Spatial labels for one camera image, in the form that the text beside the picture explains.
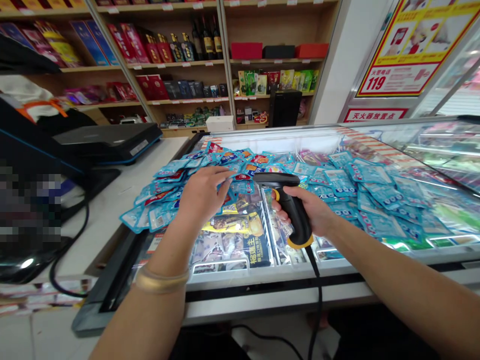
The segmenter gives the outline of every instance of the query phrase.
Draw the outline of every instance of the black device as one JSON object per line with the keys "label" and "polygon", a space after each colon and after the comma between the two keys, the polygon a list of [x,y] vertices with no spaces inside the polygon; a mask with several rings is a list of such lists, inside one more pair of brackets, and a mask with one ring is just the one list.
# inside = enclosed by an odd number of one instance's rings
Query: black device
{"label": "black device", "polygon": [[271,90],[269,128],[295,126],[299,116],[302,92],[289,90]]}
{"label": "black device", "polygon": [[97,165],[132,164],[162,136],[156,123],[84,126],[54,136],[71,154]]}

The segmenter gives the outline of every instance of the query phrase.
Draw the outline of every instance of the refrigerator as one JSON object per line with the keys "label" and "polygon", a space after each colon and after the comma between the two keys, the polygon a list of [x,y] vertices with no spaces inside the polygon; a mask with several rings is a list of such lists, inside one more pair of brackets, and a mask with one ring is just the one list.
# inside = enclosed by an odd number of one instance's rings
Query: refrigerator
{"label": "refrigerator", "polygon": [[[199,133],[177,158],[205,149],[210,141],[312,165],[343,151],[383,163],[392,173],[415,180],[446,231],[378,240],[472,286],[480,279],[475,267],[480,261],[479,135],[474,116]],[[288,246],[288,229],[272,211],[270,199],[259,188],[238,198],[237,213],[227,218],[247,217],[249,231],[240,225],[237,233],[226,234],[221,230],[225,224],[212,221],[211,228],[200,232],[190,257],[185,326],[313,308],[318,294],[312,266],[303,249]],[[78,336],[105,328],[163,232],[130,232],[119,243],[72,324]],[[324,303],[375,301],[362,276],[327,239],[315,237],[312,247]]]}

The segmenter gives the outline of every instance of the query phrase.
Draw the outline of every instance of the yellow poster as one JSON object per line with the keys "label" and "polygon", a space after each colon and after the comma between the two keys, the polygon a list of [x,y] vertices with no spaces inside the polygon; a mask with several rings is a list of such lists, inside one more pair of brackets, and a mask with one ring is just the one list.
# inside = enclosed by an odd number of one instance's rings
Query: yellow poster
{"label": "yellow poster", "polygon": [[356,97],[420,95],[479,13],[480,1],[399,1]]}

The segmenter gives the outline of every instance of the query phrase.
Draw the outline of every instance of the red gift box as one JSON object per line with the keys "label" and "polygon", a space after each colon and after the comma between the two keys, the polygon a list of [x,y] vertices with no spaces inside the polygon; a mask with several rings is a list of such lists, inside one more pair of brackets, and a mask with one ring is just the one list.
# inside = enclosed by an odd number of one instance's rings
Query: red gift box
{"label": "red gift box", "polygon": [[231,58],[239,60],[254,60],[262,58],[262,42],[232,42]]}
{"label": "red gift box", "polygon": [[295,48],[297,59],[320,59],[327,56],[329,44],[301,44]]}

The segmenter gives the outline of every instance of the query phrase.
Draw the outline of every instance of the wine bottle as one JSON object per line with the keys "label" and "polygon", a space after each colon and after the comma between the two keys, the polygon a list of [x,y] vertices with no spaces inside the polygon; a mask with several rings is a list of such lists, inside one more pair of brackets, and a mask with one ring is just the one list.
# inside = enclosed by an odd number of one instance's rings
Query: wine bottle
{"label": "wine bottle", "polygon": [[217,26],[215,15],[213,15],[213,42],[215,43],[216,58],[219,60],[223,59],[224,54],[222,53],[222,39],[220,38],[220,31]]}
{"label": "wine bottle", "polygon": [[195,20],[192,19],[191,22],[193,23],[191,37],[193,38],[193,45],[195,46],[196,59],[201,61],[204,59],[202,42],[200,41],[200,35],[199,35],[199,32],[197,31],[197,24],[195,23]]}
{"label": "wine bottle", "polygon": [[212,39],[212,35],[210,34],[209,28],[207,27],[207,23],[205,22],[205,15],[201,17],[203,21],[203,45],[205,46],[205,55],[206,60],[215,60],[215,53],[214,53],[214,41]]}

